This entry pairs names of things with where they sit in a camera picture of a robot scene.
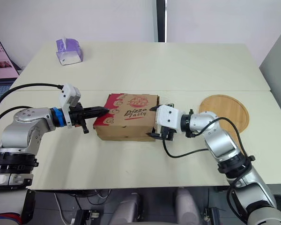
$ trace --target pizza logo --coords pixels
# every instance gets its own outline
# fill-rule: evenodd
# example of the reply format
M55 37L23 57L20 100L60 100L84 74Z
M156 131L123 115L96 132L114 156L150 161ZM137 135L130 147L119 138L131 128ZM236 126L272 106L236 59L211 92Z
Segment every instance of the pizza logo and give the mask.
M148 99L146 97L134 97L128 101L128 105L134 108L141 108L148 105Z

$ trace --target white robotic arm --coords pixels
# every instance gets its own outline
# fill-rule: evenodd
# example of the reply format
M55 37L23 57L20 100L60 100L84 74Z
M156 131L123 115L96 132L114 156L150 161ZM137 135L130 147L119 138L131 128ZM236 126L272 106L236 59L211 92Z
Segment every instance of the white robotic arm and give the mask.
M255 168L251 165L253 157L241 153L229 133L223 130L218 118L213 112L189 114L183 111L161 105L156 110L156 123L163 127L185 132L186 137L203 135L207 148L218 163L220 173L226 174L230 184L227 200L230 201L230 192L237 207L237 216L249 225L280 225L281 212L276 209L276 201L268 186L264 183ZM162 134L163 142L167 134Z
M59 99L61 108L27 108L14 115L14 121L2 133L0 142L0 219L2 224L27 223L34 210L33 168L44 133L56 127L81 126L88 133L85 120L106 114L109 110L96 106L83 108L80 92L65 84Z

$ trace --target tissue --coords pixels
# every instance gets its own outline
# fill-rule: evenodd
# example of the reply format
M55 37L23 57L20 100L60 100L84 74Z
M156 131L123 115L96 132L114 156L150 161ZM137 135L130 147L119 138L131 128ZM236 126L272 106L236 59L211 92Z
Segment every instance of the tissue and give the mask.
M82 62L82 50L75 39L64 38L56 41L56 55L62 65Z

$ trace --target floor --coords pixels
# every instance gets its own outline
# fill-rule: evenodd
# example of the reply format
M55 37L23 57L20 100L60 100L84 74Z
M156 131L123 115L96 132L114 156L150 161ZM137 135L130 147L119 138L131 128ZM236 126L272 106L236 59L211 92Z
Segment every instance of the floor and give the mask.
M208 203L208 187L187 187L193 195L200 212ZM123 198L132 192L137 192L143 197L144 201L144 215L143 221L162 221L162 222L176 222L174 207L173 207L173 193L175 187L157 187L157 188L136 188L136 189L113 189L108 200L104 205L93 206L90 205L87 198L80 198L79 203L83 209L99 210L104 212L101 217L100 225L107 225L117 205ZM65 219L71 222L71 218L75 216L77 210L77 203L74 197L68 194L58 194L58 198L63 210ZM96 203L98 197L91 197L91 201ZM233 215L226 203L226 192L215 192L213 187L209 188L209 206L219 208L221 223L223 225L241 225L242 223ZM37 192L36 207L33 219L28 223L29 225L46 225L55 224L63 225L58 207L53 193Z

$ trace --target round wooden board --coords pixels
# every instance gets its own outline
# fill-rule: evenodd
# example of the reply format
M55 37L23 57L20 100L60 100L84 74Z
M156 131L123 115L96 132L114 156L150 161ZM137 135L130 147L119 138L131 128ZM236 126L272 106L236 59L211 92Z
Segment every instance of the round wooden board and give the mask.
M239 133L243 132L249 125L249 113L245 106L237 99L227 95L212 95L205 98L199 108L199 112L203 111L212 111L218 117L227 117L235 124ZM220 125L229 132L239 146L233 127L225 120L221 120Z

